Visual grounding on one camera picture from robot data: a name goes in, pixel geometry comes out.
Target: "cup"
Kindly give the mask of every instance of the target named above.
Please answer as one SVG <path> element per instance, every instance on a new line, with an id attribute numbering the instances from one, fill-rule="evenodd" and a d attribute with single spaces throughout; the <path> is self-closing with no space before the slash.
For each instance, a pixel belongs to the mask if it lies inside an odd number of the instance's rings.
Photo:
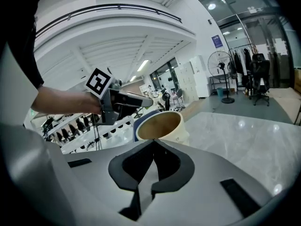
<path id="1" fill-rule="evenodd" d="M 143 121 L 136 130 L 138 140 L 162 139 L 189 145 L 183 116 L 176 111 L 155 114 Z"/>

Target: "black slot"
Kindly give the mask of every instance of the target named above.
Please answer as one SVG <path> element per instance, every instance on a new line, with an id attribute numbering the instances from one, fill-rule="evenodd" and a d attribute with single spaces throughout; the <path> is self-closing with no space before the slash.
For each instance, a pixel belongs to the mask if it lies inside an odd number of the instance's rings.
<path id="1" fill-rule="evenodd" d="M 260 209 L 260 206 L 235 180 L 224 180 L 221 185 L 245 218 Z"/>
<path id="2" fill-rule="evenodd" d="M 85 159 L 80 159 L 80 160 L 76 160 L 76 161 L 70 161 L 70 162 L 68 162 L 68 164 L 71 168 L 75 168 L 75 167 L 78 167 L 81 165 L 88 164 L 90 162 L 92 162 L 90 159 L 85 158 Z"/>

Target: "person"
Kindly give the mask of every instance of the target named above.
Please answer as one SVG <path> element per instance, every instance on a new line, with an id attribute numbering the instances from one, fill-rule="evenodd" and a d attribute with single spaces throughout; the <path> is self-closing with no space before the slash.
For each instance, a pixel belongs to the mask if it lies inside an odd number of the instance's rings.
<path id="1" fill-rule="evenodd" d="M 21 12 L 5 9 L 5 40 L 0 43 L 0 52 L 7 42 L 22 71 L 38 90 L 31 108 L 40 113 L 68 114 L 94 113 L 100 114 L 101 107 L 97 97 L 89 92 L 68 92 L 43 86 L 43 79 L 38 71 L 33 49 L 36 24 L 34 15 L 39 0 L 11 0 L 14 7 Z"/>
<path id="2" fill-rule="evenodd" d="M 154 98 L 152 93 L 153 93 L 153 90 L 151 88 L 151 85 L 149 85 L 148 89 L 147 89 L 147 95 L 149 96 L 149 98 Z"/>

